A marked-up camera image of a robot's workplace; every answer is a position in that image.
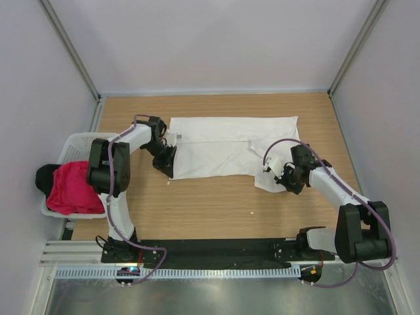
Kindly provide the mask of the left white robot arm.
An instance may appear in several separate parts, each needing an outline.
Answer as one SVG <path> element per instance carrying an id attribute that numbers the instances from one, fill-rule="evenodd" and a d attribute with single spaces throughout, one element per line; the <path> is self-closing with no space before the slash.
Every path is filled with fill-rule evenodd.
<path id="1" fill-rule="evenodd" d="M 136 115 L 130 127 L 108 140 L 96 138 L 91 144 L 87 184 L 99 196 L 108 221 L 108 237 L 96 237 L 103 263 L 131 263 L 143 250 L 130 218 L 127 189 L 131 181 L 131 154 L 148 151 L 152 166 L 173 178 L 176 140 L 166 136 L 167 125 L 160 117 Z"/>

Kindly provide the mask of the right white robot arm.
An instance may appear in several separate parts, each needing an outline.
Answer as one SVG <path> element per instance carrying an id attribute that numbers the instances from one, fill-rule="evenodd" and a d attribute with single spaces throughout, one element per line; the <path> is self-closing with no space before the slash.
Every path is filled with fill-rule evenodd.
<path id="1" fill-rule="evenodd" d="M 276 184 L 288 192 L 300 194 L 304 187 L 313 188 L 338 211 L 334 230 L 312 227 L 304 230 L 295 246 L 298 256 L 310 260 L 319 251 L 334 253 L 345 263 L 388 259 L 393 264 L 396 245 L 390 230 L 388 207 L 357 193 L 336 173 L 332 165 L 304 142 L 290 149 L 291 161 L 263 157 L 264 168 L 273 172 Z"/>

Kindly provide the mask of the white t shirt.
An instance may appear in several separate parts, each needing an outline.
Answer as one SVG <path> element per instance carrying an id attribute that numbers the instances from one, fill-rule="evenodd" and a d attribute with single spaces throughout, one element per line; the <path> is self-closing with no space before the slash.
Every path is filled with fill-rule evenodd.
<path id="1" fill-rule="evenodd" d="M 286 189 L 263 163 L 291 161 L 299 139 L 298 118 L 291 117 L 173 117 L 169 132 L 177 136 L 173 179 L 248 175 L 257 188 L 270 193 Z"/>

